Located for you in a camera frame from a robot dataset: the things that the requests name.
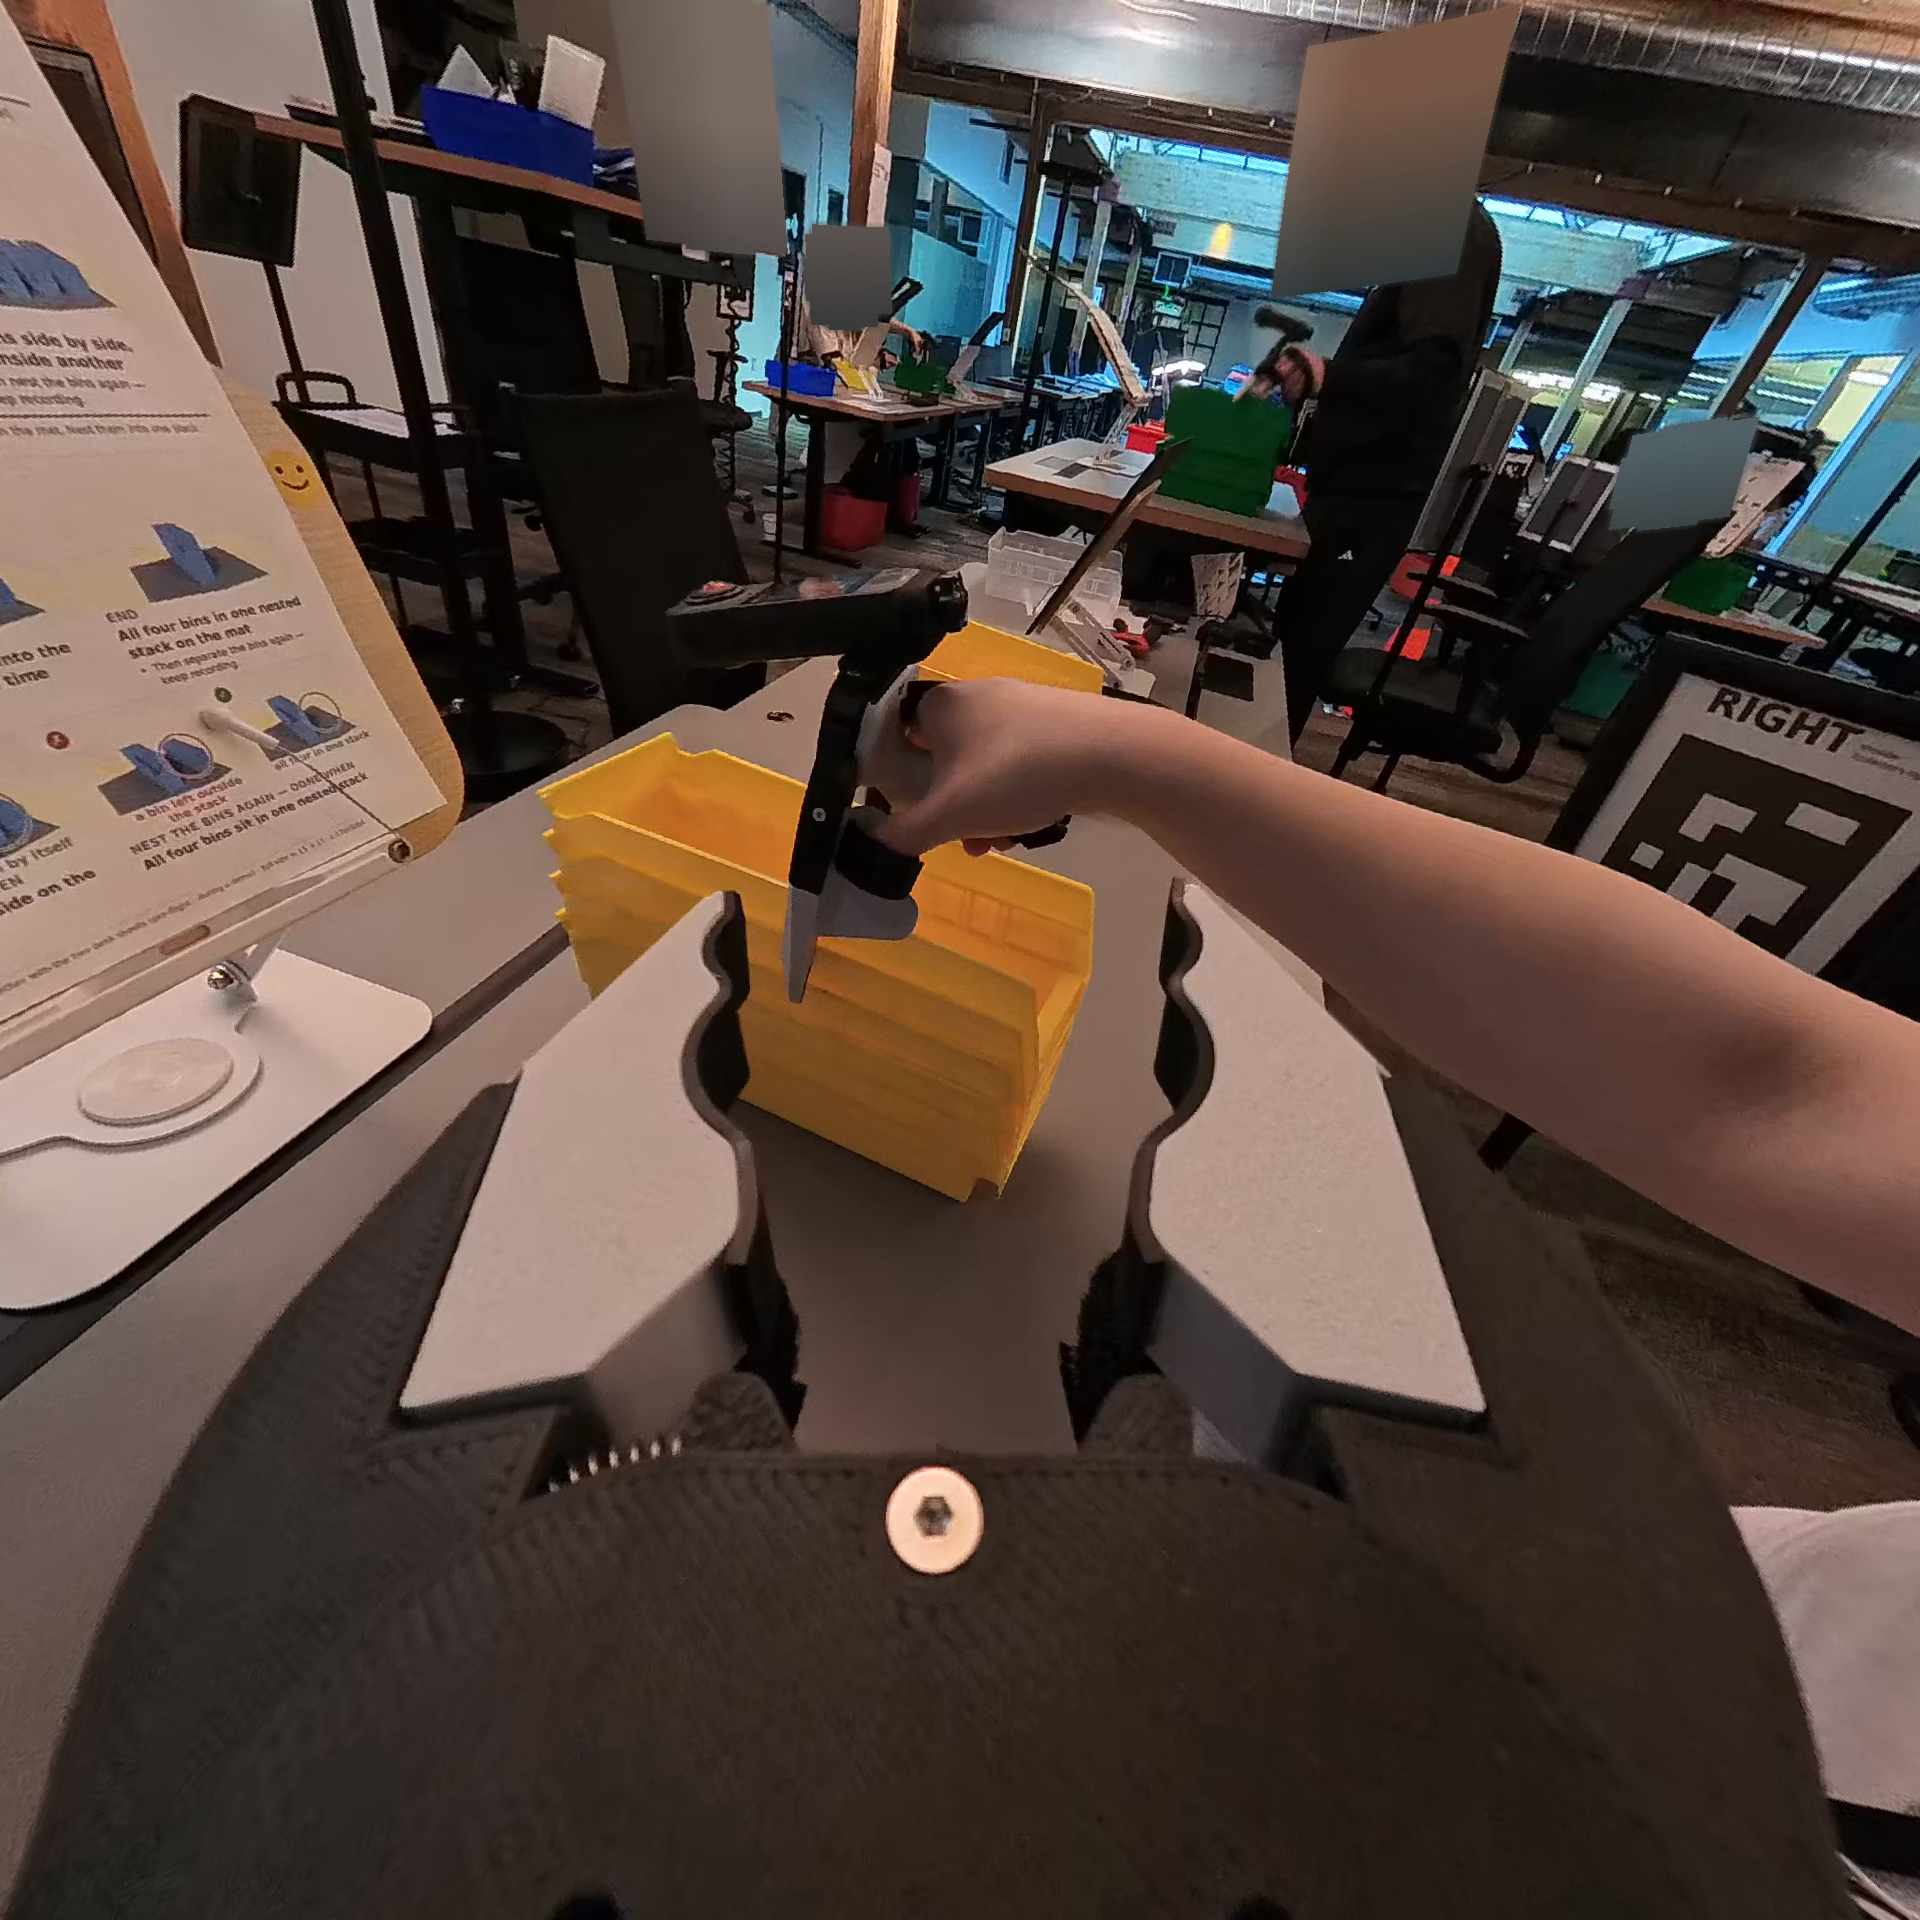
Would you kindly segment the stack of green bins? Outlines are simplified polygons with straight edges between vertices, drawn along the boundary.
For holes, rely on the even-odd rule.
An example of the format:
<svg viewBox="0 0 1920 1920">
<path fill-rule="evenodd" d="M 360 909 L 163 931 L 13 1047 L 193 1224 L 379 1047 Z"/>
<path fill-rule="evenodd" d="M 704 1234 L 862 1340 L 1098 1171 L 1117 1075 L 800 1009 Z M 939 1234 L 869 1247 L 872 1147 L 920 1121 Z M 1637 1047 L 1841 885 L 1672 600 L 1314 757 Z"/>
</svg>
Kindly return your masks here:
<svg viewBox="0 0 1920 1920">
<path fill-rule="evenodd" d="M 1186 453 L 1162 477 L 1162 499 L 1240 517 L 1264 513 L 1293 447 L 1295 409 L 1273 399 L 1176 387 L 1165 425 L 1166 440 L 1186 443 Z"/>
</svg>

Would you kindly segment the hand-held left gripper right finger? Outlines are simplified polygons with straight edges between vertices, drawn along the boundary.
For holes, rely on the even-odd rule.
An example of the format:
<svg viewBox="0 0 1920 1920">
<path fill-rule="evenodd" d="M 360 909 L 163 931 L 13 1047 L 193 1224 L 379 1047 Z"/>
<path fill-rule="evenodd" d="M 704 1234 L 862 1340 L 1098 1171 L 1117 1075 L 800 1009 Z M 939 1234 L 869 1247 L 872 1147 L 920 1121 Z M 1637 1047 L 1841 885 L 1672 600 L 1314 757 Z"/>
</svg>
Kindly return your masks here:
<svg viewBox="0 0 1920 1920">
<path fill-rule="evenodd" d="M 1085 1296 L 1072 1431 L 1133 1376 L 1211 1457 L 1296 1471 L 1323 1410 L 1471 1434 L 1487 1394 L 1385 1072 L 1195 880 L 1168 891 L 1144 1139 L 1118 1250 Z"/>
</svg>

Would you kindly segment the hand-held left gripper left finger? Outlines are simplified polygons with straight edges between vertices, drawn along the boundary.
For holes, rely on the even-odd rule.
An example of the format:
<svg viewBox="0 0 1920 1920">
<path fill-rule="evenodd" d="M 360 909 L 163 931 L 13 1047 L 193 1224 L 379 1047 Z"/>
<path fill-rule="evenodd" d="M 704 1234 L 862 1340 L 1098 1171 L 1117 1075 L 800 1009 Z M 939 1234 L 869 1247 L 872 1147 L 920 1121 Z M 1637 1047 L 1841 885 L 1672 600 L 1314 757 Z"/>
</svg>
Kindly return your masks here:
<svg viewBox="0 0 1920 1920">
<path fill-rule="evenodd" d="M 737 1371 L 798 1424 L 800 1319 L 731 1121 L 750 989 L 741 897 L 712 893 L 527 1063 L 401 1393 L 407 1415 L 547 1404 L 639 1442 Z"/>
</svg>

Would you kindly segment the person's right hand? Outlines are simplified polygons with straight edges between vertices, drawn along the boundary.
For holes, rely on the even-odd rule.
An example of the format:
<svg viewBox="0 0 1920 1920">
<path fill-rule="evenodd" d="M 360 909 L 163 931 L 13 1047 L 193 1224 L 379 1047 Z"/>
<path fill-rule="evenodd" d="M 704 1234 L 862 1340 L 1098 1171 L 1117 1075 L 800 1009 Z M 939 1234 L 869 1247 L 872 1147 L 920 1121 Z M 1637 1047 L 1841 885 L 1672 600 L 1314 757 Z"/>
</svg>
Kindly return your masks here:
<svg viewBox="0 0 1920 1920">
<path fill-rule="evenodd" d="M 905 704 L 877 761 L 889 811 L 874 836 L 922 858 L 1009 850 L 1117 792 L 1168 716 L 1014 679 L 938 684 Z"/>
</svg>

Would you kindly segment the grey work table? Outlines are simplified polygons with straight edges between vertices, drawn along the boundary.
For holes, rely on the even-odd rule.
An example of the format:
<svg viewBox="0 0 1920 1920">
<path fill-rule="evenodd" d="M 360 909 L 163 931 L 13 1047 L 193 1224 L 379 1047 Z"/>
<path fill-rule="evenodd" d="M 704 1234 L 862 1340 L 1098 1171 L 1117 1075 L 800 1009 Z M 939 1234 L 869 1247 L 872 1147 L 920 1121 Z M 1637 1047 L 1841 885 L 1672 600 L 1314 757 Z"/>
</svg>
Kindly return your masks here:
<svg viewBox="0 0 1920 1920">
<path fill-rule="evenodd" d="M 1094 440 L 1066 440 L 990 465 L 983 471 L 983 484 L 1009 497 L 1047 500 L 1077 519 L 1107 519 L 1146 467 L 1147 455 L 1138 451 L 1107 449 Z M 1277 483 L 1263 508 L 1251 515 L 1153 495 L 1138 522 L 1283 563 L 1296 563 L 1310 549 L 1298 499 L 1283 483 Z"/>
</svg>

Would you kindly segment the yellow plastic bin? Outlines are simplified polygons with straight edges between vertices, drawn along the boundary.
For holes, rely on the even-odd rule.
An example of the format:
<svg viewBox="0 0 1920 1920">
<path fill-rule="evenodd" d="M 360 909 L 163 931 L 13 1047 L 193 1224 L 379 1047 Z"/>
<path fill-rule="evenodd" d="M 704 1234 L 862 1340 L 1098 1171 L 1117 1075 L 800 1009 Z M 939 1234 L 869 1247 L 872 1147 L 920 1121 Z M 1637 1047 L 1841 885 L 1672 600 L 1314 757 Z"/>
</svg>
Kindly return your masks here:
<svg viewBox="0 0 1920 1920">
<path fill-rule="evenodd" d="M 1000 855 L 926 871 L 930 898 L 905 941 L 821 941 L 805 1002 L 784 988 L 781 883 L 661 880 L 602 858 L 551 880 L 591 993 L 703 898 L 739 893 L 745 1097 L 841 1140 L 945 1130 L 974 1162 L 1005 1162 L 1090 978 L 1094 889 Z"/>
<path fill-rule="evenodd" d="M 778 931 L 750 927 L 739 1010 L 750 1105 L 959 1203 L 1007 1186 L 1049 1099 L 1090 978 L 1094 891 L 1017 914 L 1014 964 L 912 939 L 821 951 L 802 1004 Z"/>
<path fill-rule="evenodd" d="M 577 970 L 600 994 L 686 912 L 737 893 L 747 916 L 753 1002 L 778 1015 L 861 1009 L 930 1036 L 983 1044 L 1066 1043 L 1094 972 L 1095 897 L 1009 855 L 939 848 L 914 891 L 901 944 L 823 938 L 808 997 L 784 989 L 787 865 L 802 785 L 725 752 L 658 737 L 551 785 L 547 843 Z"/>
<path fill-rule="evenodd" d="M 714 893 L 747 920 L 750 1041 L 810 1033 L 963 1088 L 1029 1092 L 1059 1060 L 1094 970 L 1095 893 L 1007 855 L 945 850 L 920 880 L 910 939 L 832 941 L 814 953 L 805 1002 L 784 989 L 782 877 L 658 832 L 591 818 L 547 832 L 561 921 L 587 994 Z"/>
<path fill-rule="evenodd" d="M 943 639 L 920 663 L 920 679 L 939 684 L 1021 682 L 1085 692 L 1103 692 L 1107 687 L 1098 663 L 983 623 L 970 623 Z"/>
</svg>

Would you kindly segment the instruction sheet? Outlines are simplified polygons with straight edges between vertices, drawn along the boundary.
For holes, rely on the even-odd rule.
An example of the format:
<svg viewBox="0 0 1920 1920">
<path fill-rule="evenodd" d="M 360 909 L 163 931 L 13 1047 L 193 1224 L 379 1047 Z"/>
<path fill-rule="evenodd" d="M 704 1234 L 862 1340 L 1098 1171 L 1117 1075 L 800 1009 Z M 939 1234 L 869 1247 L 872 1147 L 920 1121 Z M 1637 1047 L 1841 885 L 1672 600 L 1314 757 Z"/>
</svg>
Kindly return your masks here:
<svg viewBox="0 0 1920 1920">
<path fill-rule="evenodd" d="M 301 509 L 5 20 L 5 1050 L 442 805 Z"/>
</svg>

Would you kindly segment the white cloth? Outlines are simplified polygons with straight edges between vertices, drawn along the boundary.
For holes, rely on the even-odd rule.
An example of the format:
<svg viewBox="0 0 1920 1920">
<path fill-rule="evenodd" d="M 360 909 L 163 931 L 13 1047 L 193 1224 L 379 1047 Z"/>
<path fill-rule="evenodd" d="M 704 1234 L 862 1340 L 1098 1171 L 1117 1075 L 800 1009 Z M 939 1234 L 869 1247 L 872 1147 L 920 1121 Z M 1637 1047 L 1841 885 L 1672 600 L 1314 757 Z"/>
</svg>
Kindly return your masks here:
<svg viewBox="0 0 1920 1920">
<path fill-rule="evenodd" d="M 1830 1796 L 1918 1812 L 1918 1503 L 1738 1506 Z"/>
</svg>

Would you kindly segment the tilted black board stand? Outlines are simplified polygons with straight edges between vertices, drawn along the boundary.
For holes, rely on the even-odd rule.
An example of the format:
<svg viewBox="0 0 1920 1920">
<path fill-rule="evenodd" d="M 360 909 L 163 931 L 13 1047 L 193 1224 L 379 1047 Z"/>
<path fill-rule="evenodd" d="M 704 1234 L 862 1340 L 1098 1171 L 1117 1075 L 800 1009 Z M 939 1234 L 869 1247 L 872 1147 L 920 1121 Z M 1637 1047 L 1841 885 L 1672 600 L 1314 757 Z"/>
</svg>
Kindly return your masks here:
<svg viewBox="0 0 1920 1920">
<path fill-rule="evenodd" d="M 1191 440 L 1166 440 L 1157 447 L 1147 467 L 1134 475 L 1133 484 L 1121 495 L 1121 500 L 1105 515 L 1089 546 L 1071 564 L 1064 580 L 1051 591 L 1038 612 L 1031 615 L 1025 626 L 1026 639 L 1043 636 L 1047 626 L 1061 623 L 1072 611 L 1089 577 L 1113 554 L 1122 536 L 1141 515 L 1146 500 L 1165 488 L 1181 465 L 1185 465 L 1191 447 Z"/>
</svg>

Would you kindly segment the person's right forearm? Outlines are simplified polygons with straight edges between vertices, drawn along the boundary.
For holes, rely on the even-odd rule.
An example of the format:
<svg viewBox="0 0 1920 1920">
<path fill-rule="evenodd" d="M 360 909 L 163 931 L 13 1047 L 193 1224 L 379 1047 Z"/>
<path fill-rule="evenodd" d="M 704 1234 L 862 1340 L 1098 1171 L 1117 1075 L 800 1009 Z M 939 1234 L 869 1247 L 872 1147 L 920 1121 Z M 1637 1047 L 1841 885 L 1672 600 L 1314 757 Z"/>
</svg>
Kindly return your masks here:
<svg viewBox="0 0 1920 1920">
<path fill-rule="evenodd" d="M 1129 818 L 1409 1057 L 1915 1331 L 1915 1023 L 1617 871 L 1185 721 L 1126 757 Z"/>
</svg>

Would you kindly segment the clear plastic box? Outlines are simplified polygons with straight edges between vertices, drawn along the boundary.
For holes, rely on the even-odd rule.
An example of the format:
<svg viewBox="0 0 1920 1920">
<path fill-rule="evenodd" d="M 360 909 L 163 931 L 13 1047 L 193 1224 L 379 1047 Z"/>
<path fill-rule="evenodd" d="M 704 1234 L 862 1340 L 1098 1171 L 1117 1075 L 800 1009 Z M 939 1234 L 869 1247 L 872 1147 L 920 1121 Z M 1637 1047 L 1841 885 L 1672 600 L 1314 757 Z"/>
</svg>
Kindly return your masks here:
<svg viewBox="0 0 1920 1920">
<path fill-rule="evenodd" d="M 1029 633 L 1051 594 L 1069 580 L 1072 564 L 1090 549 L 1082 536 L 1031 536 L 998 531 L 989 544 L 983 593 L 990 624 L 1009 633 Z M 1121 617 L 1121 552 L 1095 560 L 1072 593 L 1072 604 L 1099 628 L 1109 631 Z"/>
</svg>

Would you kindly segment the wooden backing board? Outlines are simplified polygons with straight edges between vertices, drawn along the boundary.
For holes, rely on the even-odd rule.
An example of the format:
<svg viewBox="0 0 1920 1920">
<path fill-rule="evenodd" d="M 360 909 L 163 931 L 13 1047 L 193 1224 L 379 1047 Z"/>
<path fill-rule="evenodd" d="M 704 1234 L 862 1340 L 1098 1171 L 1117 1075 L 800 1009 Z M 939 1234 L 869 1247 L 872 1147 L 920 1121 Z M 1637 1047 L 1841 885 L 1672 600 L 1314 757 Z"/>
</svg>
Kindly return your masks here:
<svg viewBox="0 0 1920 1920">
<path fill-rule="evenodd" d="M 439 789 L 430 811 L 399 827 L 410 858 L 425 858 L 459 823 L 464 765 L 331 495 L 320 488 L 318 500 L 296 503 L 293 522 L 375 691 Z"/>
</svg>

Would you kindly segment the blue plastic bin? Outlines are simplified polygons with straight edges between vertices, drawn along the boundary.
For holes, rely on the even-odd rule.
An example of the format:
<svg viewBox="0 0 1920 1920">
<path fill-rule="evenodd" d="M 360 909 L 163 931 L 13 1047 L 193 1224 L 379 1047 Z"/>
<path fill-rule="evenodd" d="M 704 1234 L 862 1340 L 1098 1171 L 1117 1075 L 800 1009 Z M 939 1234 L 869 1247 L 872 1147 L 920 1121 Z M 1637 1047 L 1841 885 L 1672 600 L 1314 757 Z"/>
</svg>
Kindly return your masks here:
<svg viewBox="0 0 1920 1920">
<path fill-rule="evenodd" d="M 419 119 L 442 154 L 593 186 L 593 132 L 553 112 L 429 85 Z"/>
</svg>

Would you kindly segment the white sheet stand base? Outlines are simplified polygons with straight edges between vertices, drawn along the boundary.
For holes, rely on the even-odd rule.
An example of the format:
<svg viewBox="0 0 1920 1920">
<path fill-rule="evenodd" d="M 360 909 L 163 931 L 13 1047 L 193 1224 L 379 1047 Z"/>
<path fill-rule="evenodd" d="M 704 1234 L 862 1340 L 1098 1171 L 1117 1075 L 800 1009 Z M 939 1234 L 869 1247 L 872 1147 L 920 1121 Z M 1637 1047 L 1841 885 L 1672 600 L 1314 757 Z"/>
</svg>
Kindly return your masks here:
<svg viewBox="0 0 1920 1920">
<path fill-rule="evenodd" d="M 3 1308 L 75 1304 L 425 1041 L 429 1005 L 288 951 L 5 1076 Z"/>
</svg>

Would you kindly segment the black floor stand pole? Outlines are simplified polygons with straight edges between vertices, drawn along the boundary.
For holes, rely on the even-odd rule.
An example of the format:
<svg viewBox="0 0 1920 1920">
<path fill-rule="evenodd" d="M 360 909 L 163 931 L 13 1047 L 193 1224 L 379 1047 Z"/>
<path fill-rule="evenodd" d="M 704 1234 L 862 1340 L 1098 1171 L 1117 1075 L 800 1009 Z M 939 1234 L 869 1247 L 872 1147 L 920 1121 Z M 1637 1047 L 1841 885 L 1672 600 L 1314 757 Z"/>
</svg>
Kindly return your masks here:
<svg viewBox="0 0 1920 1920">
<path fill-rule="evenodd" d="M 497 706 L 497 692 L 519 687 L 528 665 L 503 509 L 482 490 L 486 455 L 467 432 L 442 434 L 347 2 L 313 2 L 312 17 L 391 356 L 407 465 L 419 483 L 419 552 L 449 628 L 456 698 L 443 725 L 464 769 L 467 800 L 491 805 L 555 775 L 570 739 L 535 713 Z"/>
</svg>

